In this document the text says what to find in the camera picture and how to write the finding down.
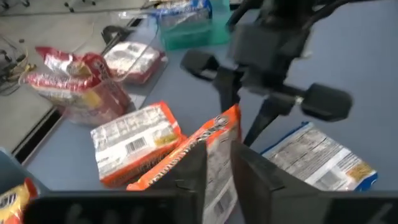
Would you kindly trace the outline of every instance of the barcode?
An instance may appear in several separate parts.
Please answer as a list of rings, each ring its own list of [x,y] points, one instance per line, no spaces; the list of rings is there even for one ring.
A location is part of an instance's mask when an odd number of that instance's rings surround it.
[[[136,139],[133,142],[130,142],[129,144],[126,145],[127,153],[130,155],[135,150],[140,149],[144,146],[147,146],[147,142],[145,141],[144,137]]]
[[[228,209],[231,202],[232,202],[232,195],[228,189],[214,207],[216,215],[217,216],[222,215]]]
[[[334,186],[340,182],[341,179],[335,173],[329,170],[325,175],[317,180],[315,186],[320,190],[334,190]]]

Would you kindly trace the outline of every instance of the blue table surface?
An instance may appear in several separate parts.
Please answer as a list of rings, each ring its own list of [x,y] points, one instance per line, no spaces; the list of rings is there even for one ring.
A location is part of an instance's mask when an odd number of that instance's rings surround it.
[[[302,121],[313,121],[379,172],[374,190],[398,190],[397,21],[398,1],[383,0],[343,6],[318,22],[308,43],[312,56],[292,64],[287,83],[308,88],[317,82],[350,92],[354,106],[349,118],[326,123],[306,117],[296,108],[291,115],[273,122],[252,149],[259,152]],[[226,45],[202,49],[214,53],[220,62],[232,64],[226,59]],[[164,100],[183,132],[189,135],[220,112],[220,103],[209,83],[180,69],[184,53],[185,50],[168,53],[169,65],[144,105]],[[246,134],[262,98],[246,90],[241,90],[240,95],[242,129]],[[98,180],[90,129],[62,121],[26,167],[53,190],[104,189]],[[228,220],[242,222],[239,212]]]

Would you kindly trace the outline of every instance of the food package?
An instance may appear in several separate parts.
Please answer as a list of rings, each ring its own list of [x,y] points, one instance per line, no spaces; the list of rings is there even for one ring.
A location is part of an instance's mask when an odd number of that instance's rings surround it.
[[[23,184],[0,194],[0,224],[22,224],[22,210],[36,196],[36,188],[29,178]]]
[[[209,0],[170,1],[156,6],[154,16],[161,28],[173,28],[180,24],[210,22],[212,13]]]
[[[127,189],[145,190],[172,169],[196,143],[206,141],[208,161],[203,223],[224,223],[238,199],[229,154],[231,142],[241,139],[240,119],[239,106],[234,105],[205,123],[137,182],[129,184]]]
[[[117,79],[135,84],[145,83],[167,61],[164,52],[138,42],[118,43],[104,58]]]
[[[99,179],[118,187],[152,168],[185,139],[169,107],[154,103],[91,131]]]
[[[377,180],[374,169],[313,123],[303,123],[262,156],[320,190],[363,191]]]
[[[28,73],[20,77],[20,83],[30,85],[72,121],[100,125],[126,112],[130,98],[111,79],[102,56],[77,57],[49,47],[36,50],[53,73]]]

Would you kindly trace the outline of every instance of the package label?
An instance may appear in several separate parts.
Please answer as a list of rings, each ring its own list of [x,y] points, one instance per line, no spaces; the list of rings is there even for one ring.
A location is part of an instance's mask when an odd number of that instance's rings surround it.
[[[229,155],[231,152],[231,142],[237,138],[237,128],[233,127],[207,146],[208,160],[205,208],[221,194],[221,191],[232,177]]]
[[[263,156],[284,171],[320,190],[364,190],[377,173],[348,148],[307,123]]]
[[[122,170],[135,174],[156,165],[182,140],[177,122],[165,103],[147,106],[91,131],[99,178]]]

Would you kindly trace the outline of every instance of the orange snack bag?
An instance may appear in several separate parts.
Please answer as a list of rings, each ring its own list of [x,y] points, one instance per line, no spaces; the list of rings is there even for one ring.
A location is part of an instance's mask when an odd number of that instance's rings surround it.
[[[169,107],[154,103],[91,131],[100,181],[118,187],[152,168],[185,136]]]
[[[0,195],[0,224],[22,223],[22,209],[32,197],[37,196],[33,182],[26,178],[24,184]]]
[[[145,190],[172,169],[199,141],[208,151],[204,223],[224,223],[237,201],[229,154],[231,142],[241,139],[241,114],[238,105],[206,122],[127,190]]]

